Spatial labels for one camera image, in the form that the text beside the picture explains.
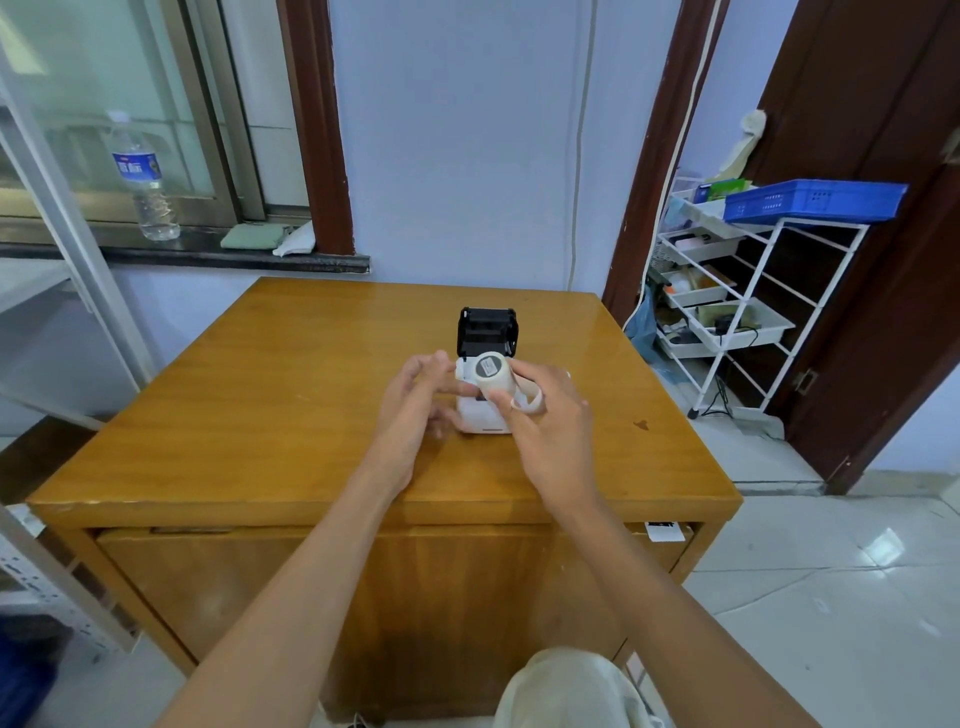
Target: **cabinet door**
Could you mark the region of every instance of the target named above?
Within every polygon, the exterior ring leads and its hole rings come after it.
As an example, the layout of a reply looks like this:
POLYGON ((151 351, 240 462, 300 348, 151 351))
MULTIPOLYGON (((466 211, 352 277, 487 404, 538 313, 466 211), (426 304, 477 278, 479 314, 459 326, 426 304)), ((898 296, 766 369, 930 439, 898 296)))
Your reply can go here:
MULTIPOLYGON (((201 660, 306 533, 123 529, 100 544, 201 660)), ((686 546, 651 544, 645 532, 636 538, 668 570, 686 546)), ((624 639, 586 564, 551 526, 385 529, 322 698, 331 717, 490 715, 538 650, 565 644, 612 658, 624 639)))

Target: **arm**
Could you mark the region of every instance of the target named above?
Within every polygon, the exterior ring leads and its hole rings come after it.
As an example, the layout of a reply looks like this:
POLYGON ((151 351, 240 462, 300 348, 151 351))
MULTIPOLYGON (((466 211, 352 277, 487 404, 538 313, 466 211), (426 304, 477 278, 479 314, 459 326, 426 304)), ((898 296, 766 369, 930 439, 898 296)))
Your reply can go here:
POLYGON ((569 376, 512 361, 543 390, 537 423, 492 393, 543 503, 570 535, 680 728, 817 722, 630 535, 596 490, 588 404, 569 376))
POLYGON ((383 516, 410 482, 424 431, 456 413, 444 352, 415 356, 390 383, 373 444, 324 519, 230 628, 156 728, 295 728, 314 715, 333 650, 383 516), (422 373, 420 380, 415 378, 422 373))

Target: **desk surface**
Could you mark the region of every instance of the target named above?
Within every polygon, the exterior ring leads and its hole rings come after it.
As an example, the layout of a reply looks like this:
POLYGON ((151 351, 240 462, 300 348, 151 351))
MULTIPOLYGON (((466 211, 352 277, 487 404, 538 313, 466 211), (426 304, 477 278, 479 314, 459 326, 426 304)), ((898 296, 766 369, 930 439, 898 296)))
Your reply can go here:
MULTIPOLYGON (((740 496, 591 294, 261 279, 31 498, 73 527, 316 522, 415 352, 465 306, 511 307, 517 355, 568 370, 624 521, 726 520, 740 496)), ((545 522, 509 436, 427 438, 387 523, 545 522)))

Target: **hand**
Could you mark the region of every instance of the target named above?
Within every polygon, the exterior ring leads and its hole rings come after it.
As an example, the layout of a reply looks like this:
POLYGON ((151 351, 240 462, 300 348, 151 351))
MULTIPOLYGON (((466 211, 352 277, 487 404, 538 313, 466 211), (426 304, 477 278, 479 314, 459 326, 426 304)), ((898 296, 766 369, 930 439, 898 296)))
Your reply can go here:
POLYGON ((433 399, 441 393, 476 397, 477 388, 454 379, 450 375, 453 370, 446 352, 417 354, 387 385, 363 466, 373 470, 377 480, 387 483, 393 496, 410 483, 414 459, 427 429, 443 437, 451 427, 463 428, 455 409, 433 399))
POLYGON ((598 498, 590 407, 563 370, 516 359, 509 362, 514 372, 540 387, 546 414, 536 422, 515 409, 513 398, 503 390, 490 392, 490 400, 514 433, 527 477, 547 510, 560 521, 571 509, 598 498))

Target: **wooden cabinet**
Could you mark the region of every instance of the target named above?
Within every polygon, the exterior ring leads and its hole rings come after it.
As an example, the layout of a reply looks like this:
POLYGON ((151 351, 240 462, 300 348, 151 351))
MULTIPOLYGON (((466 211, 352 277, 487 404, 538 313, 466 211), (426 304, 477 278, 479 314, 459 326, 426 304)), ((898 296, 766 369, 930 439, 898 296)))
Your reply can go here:
MULTIPOLYGON (((741 498, 590 294, 261 279, 31 507, 189 673, 336 500, 404 360, 455 352, 465 305, 514 309, 518 355, 569 372, 593 410, 600 493, 682 581, 741 498), (686 540, 650 544, 646 521, 687 523, 686 540)), ((612 658, 624 637, 513 439, 427 437, 324 702, 334 716, 479 715, 537 650, 612 658)))
MULTIPOLYGON (((667 570, 686 547, 634 532, 667 570)), ((98 541, 202 660, 306 533, 116 529, 98 541)), ((332 716, 487 715, 538 650, 566 644, 612 659, 625 637, 572 543, 550 525, 385 529, 323 701, 332 716)))

